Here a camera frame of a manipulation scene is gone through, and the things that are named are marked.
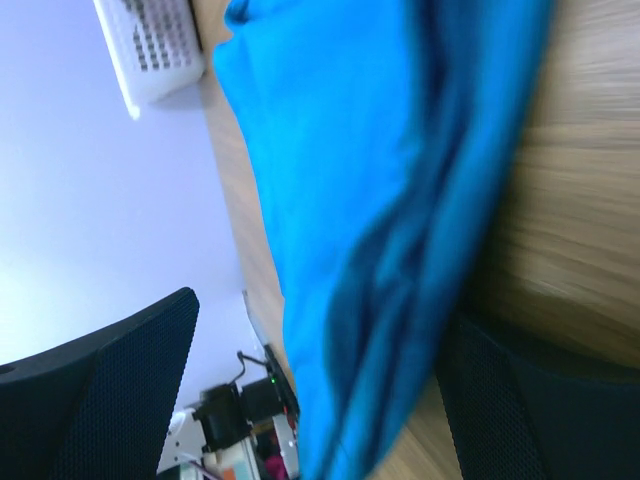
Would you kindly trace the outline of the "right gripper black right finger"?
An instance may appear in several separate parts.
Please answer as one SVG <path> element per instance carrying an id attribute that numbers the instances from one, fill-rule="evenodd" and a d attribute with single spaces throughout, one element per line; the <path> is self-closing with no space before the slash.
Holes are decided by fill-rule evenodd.
<path id="1" fill-rule="evenodd" d="M 639 371 L 454 318 L 436 364 L 465 479 L 636 479 Z"/>

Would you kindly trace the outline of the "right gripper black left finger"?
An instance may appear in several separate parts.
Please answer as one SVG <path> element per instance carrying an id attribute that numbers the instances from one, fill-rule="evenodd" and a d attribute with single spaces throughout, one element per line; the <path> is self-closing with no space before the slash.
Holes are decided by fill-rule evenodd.
<path id="1" fill-rule="evenodd" d="M 181 288 L 2 365 L 2 478 L 155 478 L 198 312 L 195 292 Z"/>

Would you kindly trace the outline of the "blue t-shirt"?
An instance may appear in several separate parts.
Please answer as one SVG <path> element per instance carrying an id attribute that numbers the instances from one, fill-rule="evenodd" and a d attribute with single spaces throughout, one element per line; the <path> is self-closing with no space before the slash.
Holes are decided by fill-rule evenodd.
<path id="1" fill-rule="evenodd" d="M 213 63 L 284 298 L 303 478 L 365 478 L 412 413 L 511 168 L 552 8 L 229 4 Z"/>

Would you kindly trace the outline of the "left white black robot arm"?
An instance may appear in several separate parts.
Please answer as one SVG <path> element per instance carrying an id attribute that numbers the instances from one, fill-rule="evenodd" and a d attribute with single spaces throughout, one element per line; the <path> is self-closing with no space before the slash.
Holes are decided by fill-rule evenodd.
<path id="1" fill-rule="evenodd" d="M 299 479 L 298 404 L 275 374 L 220 385 L 175 413 L 159 479 Z"/>

